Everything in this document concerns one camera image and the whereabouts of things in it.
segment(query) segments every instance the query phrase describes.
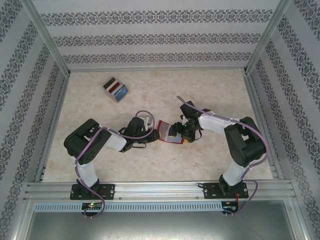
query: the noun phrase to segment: beige floor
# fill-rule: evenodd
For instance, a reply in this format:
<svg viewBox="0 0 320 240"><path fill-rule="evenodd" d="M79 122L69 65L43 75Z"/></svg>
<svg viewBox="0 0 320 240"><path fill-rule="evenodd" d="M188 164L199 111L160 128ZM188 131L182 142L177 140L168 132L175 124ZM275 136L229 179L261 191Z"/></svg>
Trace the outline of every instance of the beige floor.
<svg viewBox="0 0 320 240"><path fill-rule="evenodd" d="M130 90L120 103L107 98L101 89L110 76ZM181 115L182 103L176 95L227 117L254 117L240 70L72 73L43 181L76 181L74 160L63 142L87 119L118 131L145 109L154 114L156 124L159 120L173 124ZM189 144L156 141L146 149L126 153L105 147L94 161L100 181L135 182L217 180L231 160L225 136L207 130L200 140ZM246 178L271 179L268 163L253 168Z"/></svg>

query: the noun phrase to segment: mounting plate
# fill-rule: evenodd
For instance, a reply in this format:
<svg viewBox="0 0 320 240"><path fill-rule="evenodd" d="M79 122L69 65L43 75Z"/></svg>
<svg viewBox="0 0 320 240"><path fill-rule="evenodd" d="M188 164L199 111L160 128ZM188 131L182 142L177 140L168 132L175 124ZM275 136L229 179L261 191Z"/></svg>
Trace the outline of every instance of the mounting plate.
<svg viewBox="0 0 320 240"><path fill-rule="evenodd" d="M113 200L115 196L115 186L114 184L103 184L98 185L97 193L100 194L104 200ZM84 191L83 187L79 184L73 184L70 193L71 200L99 200L96 195L91 192L88 193L88 190Z"/></svg>
<svg viewBox="0 0 320 240"><path fill-rule="evenodd" d="M198 187L203 189L205 199L235 199L236 193L239 199L249 198L247 184L244 182L232 187L226 195L219 189L218 182L199 183Z"/></svg>

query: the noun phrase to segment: patterned wallpaper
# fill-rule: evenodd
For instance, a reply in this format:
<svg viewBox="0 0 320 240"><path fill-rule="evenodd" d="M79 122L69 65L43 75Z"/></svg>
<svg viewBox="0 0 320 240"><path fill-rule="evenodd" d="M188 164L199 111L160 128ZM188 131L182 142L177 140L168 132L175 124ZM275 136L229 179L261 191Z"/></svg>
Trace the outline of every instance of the patterned wallpaper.
<svg viewBox="0 0 320 240"><path fill-rule="evenodd" d="M35 0L71 70L244 67L279 0Z"/></svg>
<svg viewBox="0 0 320 240"><path fill-rule="evenodd" d="M320 239L319 16L319 1L292 1L251 75L311 239Z"/></svg>
<svg viewBox="0 0 320 240"><path fill-rule="evenodd" d="M44 153L64 76L18 0L0 3L0 239Z"/></svg>

